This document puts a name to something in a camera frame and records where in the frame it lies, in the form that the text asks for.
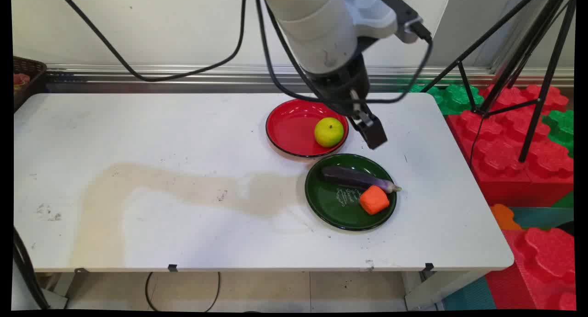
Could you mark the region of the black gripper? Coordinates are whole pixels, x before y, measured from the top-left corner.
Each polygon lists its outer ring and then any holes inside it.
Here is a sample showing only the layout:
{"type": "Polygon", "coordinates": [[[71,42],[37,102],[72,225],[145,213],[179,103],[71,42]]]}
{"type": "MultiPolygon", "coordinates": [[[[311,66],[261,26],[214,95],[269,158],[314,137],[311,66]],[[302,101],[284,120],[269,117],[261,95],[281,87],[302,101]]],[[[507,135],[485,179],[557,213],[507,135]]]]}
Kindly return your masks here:
{"type": "MultiPolygon", "coordinates": [[[[307,77],[322,97],[334,101],[351,100],[351,91],[355,91],[359,99],[365,99],[370,91],[368,73],[361,52],[354,56],[341,68],[328,74],[312,74],[307,77]]],[[[347,120],[371,150],[377,149],[388,141],[384,127],[368,105],[353,103],[353,115],[347,120]]]]}

